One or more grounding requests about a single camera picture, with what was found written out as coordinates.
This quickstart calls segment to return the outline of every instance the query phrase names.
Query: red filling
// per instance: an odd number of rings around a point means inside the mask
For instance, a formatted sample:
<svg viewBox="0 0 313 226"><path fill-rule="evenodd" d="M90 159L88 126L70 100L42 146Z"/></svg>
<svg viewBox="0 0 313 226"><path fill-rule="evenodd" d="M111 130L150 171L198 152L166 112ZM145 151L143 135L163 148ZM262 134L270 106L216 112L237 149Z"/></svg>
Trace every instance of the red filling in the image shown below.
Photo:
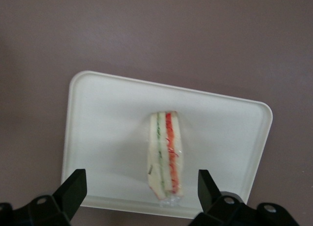
<svg viewBox="0 0 313 226"><path fill-rule="evenodd" d="M170 174L172 179L172 193L177 193L179 189L179 180L178 180L178 174L177 174L177 168L176 168L176 157L178 155L175 153L175 147L174 147L174 131L173 131L173 124L172 124L172 115L171 113L166 113L165 116L166 121L166 132L167 132L167 150L169 153L170 158Z"/></svg>

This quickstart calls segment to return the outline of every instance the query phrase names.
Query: white tray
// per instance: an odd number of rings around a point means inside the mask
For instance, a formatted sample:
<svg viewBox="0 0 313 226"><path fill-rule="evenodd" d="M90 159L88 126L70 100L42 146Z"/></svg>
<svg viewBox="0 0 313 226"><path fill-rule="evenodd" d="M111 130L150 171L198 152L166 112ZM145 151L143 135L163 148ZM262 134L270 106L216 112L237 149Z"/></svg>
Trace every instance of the white tray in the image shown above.
<svg viewBox="0 0 313 226"><path fill-rule="evenodd" d="M184 150L179 207L158 205L147 183L150 114L177 111ZM194 218L198 170L246 203L272 122L262 102L83 71L70 84L62 181L85 168L83 206Z"/></svg>

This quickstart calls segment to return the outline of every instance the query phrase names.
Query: plastic wrap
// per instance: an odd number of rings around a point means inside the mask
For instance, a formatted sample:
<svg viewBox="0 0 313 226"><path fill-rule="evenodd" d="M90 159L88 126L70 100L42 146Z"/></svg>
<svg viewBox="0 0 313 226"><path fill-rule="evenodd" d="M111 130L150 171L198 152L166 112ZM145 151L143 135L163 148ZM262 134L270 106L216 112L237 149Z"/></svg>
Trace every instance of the plastic wrap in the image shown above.
<svg viewBox="0 0 313 226"><path fill-rule="evenodd" d="M177 112L151 115L148 182L160 206L176 206L183 196L183 152Z"/></svg>

